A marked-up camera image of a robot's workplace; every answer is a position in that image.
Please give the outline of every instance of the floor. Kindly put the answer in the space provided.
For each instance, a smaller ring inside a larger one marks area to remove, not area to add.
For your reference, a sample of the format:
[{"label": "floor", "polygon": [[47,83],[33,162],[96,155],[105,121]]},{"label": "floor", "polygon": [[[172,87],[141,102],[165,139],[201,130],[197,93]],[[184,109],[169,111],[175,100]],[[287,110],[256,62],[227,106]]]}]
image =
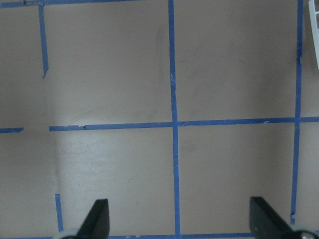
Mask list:
[{"label": "floor", "polygon": [[251,237],[251,196],[319,230],[306,1],[59,2],[0,0],[0,238],[98,198],[118,239]]}]

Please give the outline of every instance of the white object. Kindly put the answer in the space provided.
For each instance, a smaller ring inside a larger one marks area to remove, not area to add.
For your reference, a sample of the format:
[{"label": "white object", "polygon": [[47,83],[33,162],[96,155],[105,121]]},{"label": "white object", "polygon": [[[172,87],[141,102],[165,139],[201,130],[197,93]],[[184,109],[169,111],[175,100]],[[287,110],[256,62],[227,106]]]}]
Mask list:
[{"label": "white object", "polygon": [[309,1],[309,13],[311,21],[311,29],[313,32],[313,39],[316,51],[317,66],[319,69],[319,1],[310,0]]}]

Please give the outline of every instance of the white plastic object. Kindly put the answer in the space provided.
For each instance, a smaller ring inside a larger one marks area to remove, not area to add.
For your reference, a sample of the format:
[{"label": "white plastic object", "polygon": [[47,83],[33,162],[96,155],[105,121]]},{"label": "white plastic object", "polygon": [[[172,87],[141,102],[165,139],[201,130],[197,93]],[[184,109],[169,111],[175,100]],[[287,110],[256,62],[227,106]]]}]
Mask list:
[{"label": "white plastic object", "polygon": [[313,32],[313,39],[314,39],[314,45],[315,45],[317,66],[319,69],[319,0],[309,1],[309,13],[310,13],[311,29]]}]

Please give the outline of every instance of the blue tape grid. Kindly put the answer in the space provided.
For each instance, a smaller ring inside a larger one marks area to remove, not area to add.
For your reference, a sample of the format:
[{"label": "blue tape grid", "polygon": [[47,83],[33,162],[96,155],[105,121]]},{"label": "blue tape grid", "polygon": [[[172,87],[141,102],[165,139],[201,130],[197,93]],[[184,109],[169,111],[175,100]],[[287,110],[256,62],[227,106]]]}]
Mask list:
[{"label": "blue tape grid", "polygon": [[55,194],[55,206],[56,206],[56,216],[58,221],[59,232],[63,231],[63,218],[62,218],[62,207],[60,194]]},{"label": "blue tape grid", "polygon": [[[21,2],[0,3],[0,8],[21,7],[25,5],[38,5],[40,20],[40,35],[43,58],[43,77],[48,70],[48,56],[45,37],[45,25],[43,5],[51,4],[72,4],[72,3],[94,3],[94,2],[112,2],[112,1],[133,1],[133,0],[39,0]],[[174,45],[174,2],[168,0],[169,16],[169,55],[170,55],[170,82],[171,82],[171,110],[172,122],[154,122],[154,123],[125,123],[125,124],[98,124],[98,125],[70,125],[70,126],[50,126],[49,131],[70,131],[70,130],[97,130],[97,129],[122,129],[122,128],[152,128],[152,127],[172,127],[173,128],[173,166],[174,166],[174,198],[175,198],[175,235],[161,236],[142,236],[143,238],[165,239],[165,238],[242,238],[252,237],[250,233],[239,234],[204,234],[204,235],[181,235],[180,234],[180,214],[179,214],[179,170],[178,170],[178,127],[183,126],[205,126],[205,125],[232,125],[232,124],[256,124],[256,123],[295,123],[294,138],[294,162],[293,162],[293,184],[291,200],[291,223],[295,223],[296,202],[297,202],[297,180],[298,180],[298,160],[299,160],[299,140],[300,140],[300,123],[301,122],[319,122],[319,117],[301,117],[301,80],[302,80],[302,31],[303,31],[303,0],[298,0],[298,33],[297,33],[297,77],[296,77],[296,109],[294,118],[264,118],[264,119],[221,119],[221,120],[197,120],[178,122],[177,120],[177,103],[175,97],[175,45]],[[24,128],[0,128],[0,133],[21,132]],[[61,205],[59,195],[56,196],[57,215],[59,230],[63,230]]]}]

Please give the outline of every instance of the gray floor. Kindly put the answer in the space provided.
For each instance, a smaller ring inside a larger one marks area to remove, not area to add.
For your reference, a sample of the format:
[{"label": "gray floor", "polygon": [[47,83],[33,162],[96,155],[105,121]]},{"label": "gray floor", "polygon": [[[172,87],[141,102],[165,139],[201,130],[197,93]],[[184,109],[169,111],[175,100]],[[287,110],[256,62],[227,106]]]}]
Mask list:
[{"label": "gray floor", "polygon": [[[179,121],[295,116],[297,0],[174,3]],[[0,9],[0,128],[25,128],[0,134],[0,238],[56,234],[56,193],[65,229],[108,198],[111,235],[173,235],[171,127],[48,129],[172,121],[167,0],[49,5],[44,15],[43,79],[38,8]],[[302,117],[317,117],[308,33],[306,19]],[[248,233],[257,195],[289,222],[294,130],[179,127],[181,233]],[[296,213],[317,230],[318,133],[301,124]]]}]

